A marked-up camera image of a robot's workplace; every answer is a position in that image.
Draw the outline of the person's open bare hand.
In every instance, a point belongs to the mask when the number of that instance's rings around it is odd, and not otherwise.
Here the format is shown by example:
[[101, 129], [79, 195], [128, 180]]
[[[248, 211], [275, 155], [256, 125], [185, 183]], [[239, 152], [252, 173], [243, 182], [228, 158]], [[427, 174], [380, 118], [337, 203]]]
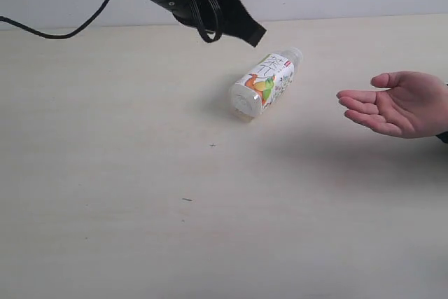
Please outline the person's open bare hand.
[[436, 107], [443, 83], [416, 71], [382, 73], [371, 79], [374, 90], [342, 90], [344, 116], [378, 134], [403, 139], [436, 137]]

